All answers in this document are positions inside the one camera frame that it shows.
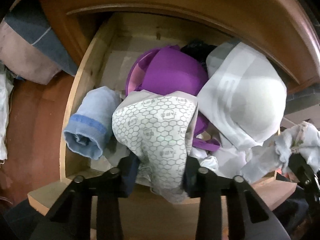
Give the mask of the wooden drawer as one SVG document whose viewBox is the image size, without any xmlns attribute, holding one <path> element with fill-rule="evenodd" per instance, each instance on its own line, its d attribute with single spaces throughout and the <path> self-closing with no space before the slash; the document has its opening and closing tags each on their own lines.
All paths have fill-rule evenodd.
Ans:
<svg viewBox="0 0 320 240">
<path fill-rule="evenodd" d="M 169 44 L 184 46 L 195 38 L 218 45 L 227 41 L 229 35 L 181 18 L 129 12 L 113 14 L 97 31 L 85 52 L 71 87 L 63 123 L 68 122 L 92 89 L 107 86 L 123 94 L 129 70 L 141 53 Z M 96 177 L 110 167 L 105 157 L 91 160 L 80 156 L 61 140 L 60 180 L 29 192 L 29 203 L 46 214 L 74 177 Z"/>
</svg>

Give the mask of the purple bra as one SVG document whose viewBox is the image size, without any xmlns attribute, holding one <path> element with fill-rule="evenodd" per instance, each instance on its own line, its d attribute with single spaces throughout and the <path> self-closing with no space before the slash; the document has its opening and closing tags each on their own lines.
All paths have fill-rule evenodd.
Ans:
<svg viewBox="0 0 320 240">
<path fill-rule="evenodd" d="M 180 51 L 179 46 L 153 48 L 140 55 L 127 76 L 125 95 L 133 91 L 167 95 L 184 92 L 197 96 L 208 81 L 208 74 L 191 56 Z"/>
</svg>

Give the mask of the blue checked cloth cover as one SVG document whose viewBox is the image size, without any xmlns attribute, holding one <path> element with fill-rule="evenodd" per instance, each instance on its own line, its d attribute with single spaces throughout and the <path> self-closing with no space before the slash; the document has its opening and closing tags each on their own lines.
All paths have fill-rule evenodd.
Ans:
<svg viewBox="0 0 320 240">
<path fill-rule="evenodd" d="M 72 76 L 76 74 L 78 66 L 58 39 L 41 8 L 15 9 L 4 19 L 29 44 L 57 63 L 61 70 Z"/>
</svg>

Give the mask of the white patterned bed sheet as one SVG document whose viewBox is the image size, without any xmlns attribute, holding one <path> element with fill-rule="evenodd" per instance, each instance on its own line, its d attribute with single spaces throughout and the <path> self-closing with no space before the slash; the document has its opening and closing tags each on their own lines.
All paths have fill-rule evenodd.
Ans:
<svg viewBox="0 0 320 240">
<path fill-rule="evenodd" d="M 0 134 L 1 134 L 1 164 L 7 160 L 7 148 L 5 145 L 7 126 L 9 123 L 9 101 L 13 89 L 6 67 L 1 63 L 1 96 L 0 96 Z"/>
</svg>

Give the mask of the pale floral white underwear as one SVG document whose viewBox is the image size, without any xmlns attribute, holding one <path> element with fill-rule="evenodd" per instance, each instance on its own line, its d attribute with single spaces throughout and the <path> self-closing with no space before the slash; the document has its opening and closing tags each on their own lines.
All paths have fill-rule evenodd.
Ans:
<svg viewBox="0 0 320 240">
<path fill-rule="evenodd" d="M 313 172 L 319 171 L 319 131 L 313 124 L 304 121 L 273 136 L 266 147 L 253 147 L 251 159 L 238 175 L 251 184 L 279 168 L 288 172 L 294 154 L 301 154 Z"/>
</svg>

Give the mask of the white hexagon pattern underwear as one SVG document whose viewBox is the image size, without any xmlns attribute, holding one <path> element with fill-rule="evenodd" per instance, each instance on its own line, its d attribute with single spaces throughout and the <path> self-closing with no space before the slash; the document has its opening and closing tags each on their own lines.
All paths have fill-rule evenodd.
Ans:
<svg viewBox="0 0 320 240">
<path fill-rule="evenodd" d="M 140 160 L 136 183 L 171 203 L 180 203 L 183 174 L 198 116 L 197 99 L 176 91 L 131 92 L 112 116 L 116 139 Z"/>
</svg>

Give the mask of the brown wooden nightstand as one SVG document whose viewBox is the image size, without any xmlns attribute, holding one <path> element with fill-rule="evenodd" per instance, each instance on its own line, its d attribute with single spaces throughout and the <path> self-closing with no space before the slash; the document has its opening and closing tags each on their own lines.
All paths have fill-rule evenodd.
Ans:
<svg viewBox="0 0 320 240">
<path fill-rule="evenodd" d="M 294 93 L 319 81 L 319 38 L 298 0 L 40 0 L 56 35 L 80 63 L 91 41 L 80 13 L 153 12 L 186 18 L 237 36 L 291 78 Z"/>
</svg>

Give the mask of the white grey bra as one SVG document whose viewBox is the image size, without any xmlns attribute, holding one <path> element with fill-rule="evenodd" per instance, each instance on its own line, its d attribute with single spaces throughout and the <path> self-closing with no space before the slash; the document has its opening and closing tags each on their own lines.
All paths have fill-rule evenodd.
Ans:
<svg viewBox="0 0 320 240">
<path fill-rule="evenodd" d="M 250 149 L 279 129 L 287 88 L 262 53 L 236 39 L 210 52 L 206 65 L 209 80 L 197 95 L 199 111 L 219 133 L 217 174 L 233 178 Z"/>
</svg>

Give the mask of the pink floral pillow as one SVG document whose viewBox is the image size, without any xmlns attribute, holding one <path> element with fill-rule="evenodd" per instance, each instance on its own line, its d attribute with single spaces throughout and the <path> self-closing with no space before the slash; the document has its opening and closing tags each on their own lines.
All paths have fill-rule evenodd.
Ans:
<svg viewBox="0 0 320 240">
<path fill-rule="evenodd" d="M 1 22 L 1 62 L 14 74 L 47 85 L 61 69 L 59 65 L 29 44 L 5 21 Z"/>
</svg>

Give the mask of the light blue rolled cloth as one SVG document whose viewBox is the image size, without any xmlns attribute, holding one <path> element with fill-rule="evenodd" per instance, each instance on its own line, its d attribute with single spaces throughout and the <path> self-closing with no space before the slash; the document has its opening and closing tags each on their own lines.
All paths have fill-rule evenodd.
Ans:
<svg viewBox="0 0 320 240">
<path fill-rule="evenodd" d="M 112 115 L 120 103 L 119 94 L 106 86 L 90 90 L 63 130 L 68 148 L 81 156 L 99 159 L 113 134 Z"/>
</svg>

